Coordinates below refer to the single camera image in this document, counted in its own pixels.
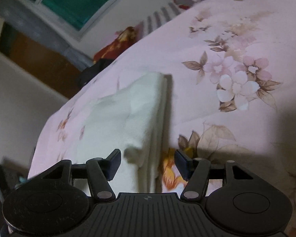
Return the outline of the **pale green knit sweater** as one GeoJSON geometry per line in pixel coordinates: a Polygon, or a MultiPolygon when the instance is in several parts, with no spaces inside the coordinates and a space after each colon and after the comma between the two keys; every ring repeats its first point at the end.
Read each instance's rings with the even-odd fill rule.
{"type": "Polygon", "coordinates": [[[167,78],[150,72],[128,87],[92,102],[76,145],[78,164],[107,157],[114,149],[122,154],[111,187],[115,193],[155,191],[162,150],[167,101],[167,78]]]}

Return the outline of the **pink floral bed sheet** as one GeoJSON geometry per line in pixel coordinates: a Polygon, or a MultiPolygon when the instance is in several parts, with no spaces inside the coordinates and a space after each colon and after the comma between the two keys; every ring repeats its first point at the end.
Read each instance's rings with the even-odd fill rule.
{"type": "Polygon", "coordinates": [[[233,160],[284,192],[296,236],[296,0],[205,0],[126,50],[46,122],[29,177],[76,145],[94,101],[150,72],[167,78],[156,190],[181,193],[176,149],[233,160]]]}

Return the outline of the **black garment on bed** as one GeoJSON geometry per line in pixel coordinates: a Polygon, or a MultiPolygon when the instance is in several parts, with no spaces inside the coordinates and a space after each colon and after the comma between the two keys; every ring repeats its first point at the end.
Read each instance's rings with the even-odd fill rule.
{"type": "Polygon", "coordinates": [[[97,76],[106,67],[110,66],[114,62],[113,59],[101,58],[93,66],[86,68],[81,72],[77,78],[77,85],[79,88],[83,88],[88,84],[95,76],[97,76]]]}

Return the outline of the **brown wooden door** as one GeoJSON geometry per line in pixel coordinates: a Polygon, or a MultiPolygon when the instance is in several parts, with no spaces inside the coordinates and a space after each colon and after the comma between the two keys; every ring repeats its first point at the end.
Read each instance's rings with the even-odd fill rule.
{"type": "Polygon", "coordinates": [[[77,84],[80,71],[73,64],[64,56],[28,38],[8,23],[3,23],[2,26],[0,52],[68,99],[80,90],[77,84]]]}

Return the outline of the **red patterned blanket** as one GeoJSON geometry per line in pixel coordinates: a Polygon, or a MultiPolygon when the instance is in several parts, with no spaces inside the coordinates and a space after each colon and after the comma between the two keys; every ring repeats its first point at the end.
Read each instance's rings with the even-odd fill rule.
{"type": "Polygon", "coordinates": [[[123,52],[133,46],[143,37],[143,28],[129,26],[125,30],[118,32],[117,37],[103,49],[98,51],[93,57],[95,64],[100,59],[117,59],[123,52]]]}

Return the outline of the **grey striped pillow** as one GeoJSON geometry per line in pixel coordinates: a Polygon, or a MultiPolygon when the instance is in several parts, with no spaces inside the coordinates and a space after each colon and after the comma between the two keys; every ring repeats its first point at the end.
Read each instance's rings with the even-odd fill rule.
{"type": "Polygon", "coordinates": [[[175,3],[169,2],[153,14],[144,18],[136,27],[138,40],[151,34],[153,31],[160,28],[162,25],[170,22],[175,17],[180,15],[184,10],[178,7],[175,3]]]}

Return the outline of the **left grey curtain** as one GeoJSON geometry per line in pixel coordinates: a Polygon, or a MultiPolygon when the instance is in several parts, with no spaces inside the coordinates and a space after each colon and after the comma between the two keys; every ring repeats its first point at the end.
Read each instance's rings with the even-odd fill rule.
{"type": "Polygon", "coordinates": [[[14,29],[64,56],[83,71],[93,65],[93,60],[71,46],[61,35],[18,0],[0,0],[0,17],[14,29]]]}

